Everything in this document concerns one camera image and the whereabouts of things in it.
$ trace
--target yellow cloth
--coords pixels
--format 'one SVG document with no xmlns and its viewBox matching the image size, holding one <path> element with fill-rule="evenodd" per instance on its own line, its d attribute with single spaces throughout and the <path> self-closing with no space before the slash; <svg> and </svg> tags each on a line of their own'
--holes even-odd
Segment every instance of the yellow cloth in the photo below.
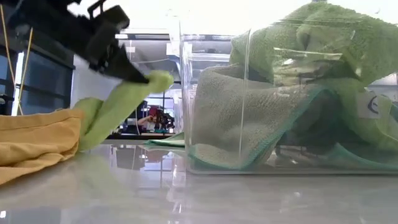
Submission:
<svg viewBox="0 0 398 224">
<path fill-rule="evenodd" d="M 0 185 L 65 161 L 78 149 L 81 110 L 0 116 Z"/>
</svg>

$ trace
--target white wall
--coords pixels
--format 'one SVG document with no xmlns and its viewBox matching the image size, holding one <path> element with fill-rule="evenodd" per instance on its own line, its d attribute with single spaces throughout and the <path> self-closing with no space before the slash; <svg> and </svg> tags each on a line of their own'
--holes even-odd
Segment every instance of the white wall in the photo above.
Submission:
<svg viewBox="0 0 398 224">
<path fill-rule="evenodd" d="M 120 83 L 120 80 L 109 78 L 93 72 L 88 64 L 80 57 L 73 60 L 76 69 L 73 71 L 72 93 L 70 105 L 86 97 L 95 97 L 101 100 L 107 99 L 112 89 Z"/>
</svg>

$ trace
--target green cloth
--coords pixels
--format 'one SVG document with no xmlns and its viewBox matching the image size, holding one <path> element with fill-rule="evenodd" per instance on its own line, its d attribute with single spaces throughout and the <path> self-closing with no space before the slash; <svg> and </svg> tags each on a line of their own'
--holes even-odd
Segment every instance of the green cloth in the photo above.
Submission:
<svg viewBox="0 0 398 224">
<path fill-rule="evenodd" d="M 150 93 L 161 93 L 173 84 L 173 77 L 165 71 L 153 71 L 148 84 L 122 82 L 106 101 L 85 98 L 74 108 L 84 111 L 81 123 L 79 150 L 92 149 L 101 144 Z"/>
<path fill-rule="evenodd" d="M 167 139 L 162 140 L 148 140 L 144 142 L 146 146 L 171 146 L 171 147 L 185 147 L 184 133 L 175 134 Z"/>
<path fill-rule="evenodd" d="M 341 117 L 359 137 L 380 150 L 398 151 L 398 124 L 391 118 L 392 101 L 377 96 L 379 119 L 358 116 L 357 99 L 364 87 L 398 71 L 398 28 L 379 19 L 324 2 L 304 5 L 270 27 L 233 39 L 231 63 L 245 63 L 269 81 L 293 85 L 295 73 L 281 72 L 282 62 L 333 65 L 312 83 L 340 97 Z"/>
</svg>

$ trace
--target clear plastic bin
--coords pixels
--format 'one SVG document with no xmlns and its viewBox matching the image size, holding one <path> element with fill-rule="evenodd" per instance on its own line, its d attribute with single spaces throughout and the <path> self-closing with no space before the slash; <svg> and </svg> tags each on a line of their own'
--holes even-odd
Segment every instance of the clear plastic bin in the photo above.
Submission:
<svg viewBox="0 0 398 224">
<path fill-rule="evenodd" d="M 188 169 L 398 170 L 395 1 L 184 1 Z"/>
</svg>

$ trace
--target sticker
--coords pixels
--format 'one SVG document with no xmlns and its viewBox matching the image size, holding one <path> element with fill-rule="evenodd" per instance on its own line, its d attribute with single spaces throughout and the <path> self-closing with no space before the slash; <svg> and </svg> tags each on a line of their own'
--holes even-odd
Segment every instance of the sticker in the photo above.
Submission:
<svg viewBox="0 0 398 224">
<path fill-rule="evenodd" d="M 359 118 L 380 119 L 378 96 L 374 92 L 358 93 L 356 107 Z"/>
</svg>

